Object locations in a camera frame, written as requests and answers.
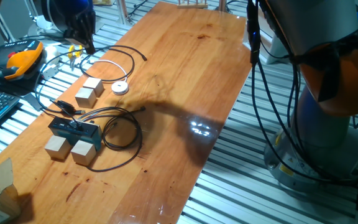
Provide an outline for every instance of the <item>wooden tabletop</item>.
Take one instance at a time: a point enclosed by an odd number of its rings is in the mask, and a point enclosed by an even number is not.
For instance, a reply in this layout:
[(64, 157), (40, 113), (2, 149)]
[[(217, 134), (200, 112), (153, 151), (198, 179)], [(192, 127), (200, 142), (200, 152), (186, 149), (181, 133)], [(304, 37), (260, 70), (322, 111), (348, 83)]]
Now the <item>wooden tabletop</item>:
[[(116, 96), (111, 83), (94, 108), (121, 106), (137, 113), (144, 141), (138, 157), (116, 170), (94, 173), (73, 162), (53, 161), (44, 146), (52, 118), (40, 115), (1, 154), (10, 157), (22, 206), (17, 223), (176, 223), (250, 70), (242, 44), (246, 20), (205, 9), (177, 9), (159, 2), (117, 44), (146, 55), (136, 62), (129, 92)], [(125, 69), (128, 56), (108, 52)], [(117, 78), (120, 69), (96, 63), (88, 73)], [(82, 76), (59, 100), (72, 103)], [(95, 120), (102, 127), (106, 120)], [(119, 123), (109, 139), (124, 144), (133, 126)], [(135, 152), (102, 148), (92, 163), (103, 169)]]

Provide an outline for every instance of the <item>gray floor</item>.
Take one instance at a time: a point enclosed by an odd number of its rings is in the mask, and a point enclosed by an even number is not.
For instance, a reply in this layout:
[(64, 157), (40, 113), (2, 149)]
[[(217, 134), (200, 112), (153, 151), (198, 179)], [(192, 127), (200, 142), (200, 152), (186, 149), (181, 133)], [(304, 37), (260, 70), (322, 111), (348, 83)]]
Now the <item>gray floor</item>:
[[(128, 11), (140, 1), (126, 1)], [(158, 1), (150, 0), (132, 17), (137, 22)], [(218, 6), (208, 1), (209, 8)], [(233, 3), (232, 12), (245, 16), (244, 2)], [(95, 7), (104, 23), (95, 35), (96, 47), (115, 44), (131, 27), (117, 24), (116, 6)], [(68, 46), (59, 46), (67, 52)], [(59, 73), (42, 82), (42, 101), (59, 97), (81, 72), (71, 72), (68, 58), (62, 57)], [(277, 108), (286, 119), (291, 84), (289, 65), (264, 66), (270, 91)], [(257, 105), (268, 135), (273, 135), (279, 124), (267, 100), (264, 86), (257, 73)], [(356, 211), (357, 190), (352, 188), (327, 189), (314, 194), (294, 192), (280, 185), (265, 168), (263, 150), (265, 139), (254, 116), (250, 97), (250, 79), (239, 93), (236, 103), (224, 125), (203, 171), (183, 209), (179, 223), (358, 223)], [(40, 113), (21, 101), (12, 113), (0, 122), (0, 152), (6, 148)]]

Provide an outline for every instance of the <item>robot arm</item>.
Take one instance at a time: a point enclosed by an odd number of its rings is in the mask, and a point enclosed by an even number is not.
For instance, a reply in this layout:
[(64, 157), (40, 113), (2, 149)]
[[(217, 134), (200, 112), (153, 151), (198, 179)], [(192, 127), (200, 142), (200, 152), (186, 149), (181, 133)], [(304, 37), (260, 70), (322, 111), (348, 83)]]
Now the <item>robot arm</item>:
[(42, 0), (42, 14), (70, 42), (82, 45), (86, 53), (95, 53), (92, 35), (96, 14), (92, 0)]
[(291, 62), (327, 114), (358, 114), (358, 20), (354, 0), (260, 0)]

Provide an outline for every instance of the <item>white cable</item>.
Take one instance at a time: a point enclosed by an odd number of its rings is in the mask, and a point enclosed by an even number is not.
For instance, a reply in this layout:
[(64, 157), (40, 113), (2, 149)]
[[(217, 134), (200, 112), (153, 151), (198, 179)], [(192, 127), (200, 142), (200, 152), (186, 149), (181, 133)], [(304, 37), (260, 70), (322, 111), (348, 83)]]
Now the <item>white cable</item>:
[(97, 61), (94, 61), (94, 63), (96, 63), (96, 62), (108, 62), (108, 63), (111, 63), (113, 65), (116, 65), (117, 67), (121, 68), (121, 70), (124, 72), (124, 75), (127, 75), (127, 72), (125, 72), (125, 70), (119, 64), (117, 64), (116, 62), (113, 62), (113, 61), (110, 61), (110, 60), (97, 60)]

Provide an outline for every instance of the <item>black cable bundle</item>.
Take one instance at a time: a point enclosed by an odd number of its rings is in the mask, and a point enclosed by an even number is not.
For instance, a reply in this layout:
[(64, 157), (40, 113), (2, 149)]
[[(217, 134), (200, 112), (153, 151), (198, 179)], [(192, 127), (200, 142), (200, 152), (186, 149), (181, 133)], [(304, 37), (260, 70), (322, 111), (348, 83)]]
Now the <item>black cable bundle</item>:
[[(137, 155), (139, 154), (140, 150), (142, 149), (142, 142), (143, 142), (143, 134), (142, 134), (142, 128), (140, 127), (139, 122), (137, 122), (136, 118), (134, 117), (134, 113), (138, 112), (138, 111), (144, 111), (146, 110), (145, 107), (141, 107), (139, 110), (137, 111), (128, 111), (125, 110), (124, 108), (120, 108), (117, 106), (110, 106), (110, 107), (105, 107), (105, 108), (100, 108), (100, 109), (96, 109), (93, 111), (90, 111), (86, 114), (84, 114), (83, 116), (80, 117), (80, 119), (83, 119), (83, 121), (89, 121), (95, 118), (111, 118), (105, 125), (105, 127), (103, 128), (103, 132), (102, 132), (102, 141), (104, 143), (104, 145), (106, 147), (108, 147), (109, 149), (115, 150), (115, 151), (121, 151), (124, 149), (127, 149), (129, 147), (132, 147), (135, 143), (138, 142), (138, 147), (137, 150), (135, 152), (135, 154), (129, 158), (127, 161), (118, 164), (116, 166), (107, 168), (107, 169), (93, 169), (91, 167), (87, 167), (90, 171), (93, 172), (106, 172), (109, 170), (113, 170), (113, 169), (117, 169), (120, 168), (128, 163), (130, 163), (130, 161), (134, 160)], [(102, 112), (119, 112), (119, 114), (101, 114)], [(120, 119), (124, 119), (126, 121), (129, 121), (130, 123), (132, 123), (134, 125), (134, 127), (136, 128), (136, 135), (133, 138), (133, 140), (129, 143), (126, 144), (125, 146), (118, 146), (115, 145), (111, 142), (108, 142), (108, 140), (106, 139), (106, 136), (108, 135), (108, 133), (112, 130), (113, 127), (115, 127), (116, 123), (118, 120)]]

